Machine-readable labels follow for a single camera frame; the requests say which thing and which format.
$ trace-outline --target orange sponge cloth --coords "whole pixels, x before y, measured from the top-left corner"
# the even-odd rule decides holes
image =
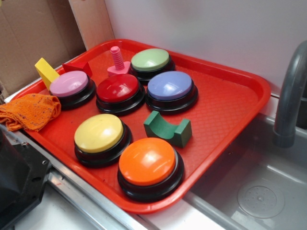
[[[33,93],[0,105],[0,123],[5,123],[8,131],[20,128],[39,131],[60,113],[57,97]]]

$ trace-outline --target green wooden block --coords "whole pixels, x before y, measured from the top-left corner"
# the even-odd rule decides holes
[[[157,111],[152,111],[144,122],[146,135],[151,138],[161,138],[178,147],[185,147],[192,136],[191,121],[183,119],[176,126],[164,120]]]

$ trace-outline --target sink basin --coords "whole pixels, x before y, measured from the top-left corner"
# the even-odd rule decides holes
[[[244,129],[185,200],[226,229],[305,230],[307,132],[288,149],[272,143],[274,119],[262,114]]]

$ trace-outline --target gray faucet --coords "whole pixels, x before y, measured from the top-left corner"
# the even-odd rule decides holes
[[[280,94],[273,143],[281,148],[294,144],[295,126],[307,128],[307,41],[295,50]]]

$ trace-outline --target plastic tray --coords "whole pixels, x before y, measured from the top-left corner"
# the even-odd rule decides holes
[[[107,68],[114,65],[109,51],[112,46],[120,47],[124,61],[130,61],[136,53],[153,47],[131,40],[112,40],[86,51],[70,63],[89,62],[93,72],[92,79],[98,85],[108,77]],[[193,108],[184,113],[163,116],[166,121],[176,125],[183,118],[189,119],[193,133],[185,148],[176,148],[185,164],[185,177],[181,186],[167,198],[153,203],[133,201],[124,195],[118,184],[117,163],[105,168],[91,169],[78,162],[74,154],[74,132],[84,120],[100,114],[95,97],[82,107],[62,111],[57,119],[49,122],[39,132],[26,130],[91,186],[130,213],[153,213],[179,201],[257,115],[271,94],[266,80],[257,75],[168,52],[176,64],[176,70],[189,74],[194,80],[199,89],[199,99]],[[63,68],[57,71],[59,74],[64,73]],[[40,80],[15,98],[28,93],[49,94]],[[120,117],[130,127],[134,140],[146,137],[143,122],[150,113],[144,104],[136,112]]]

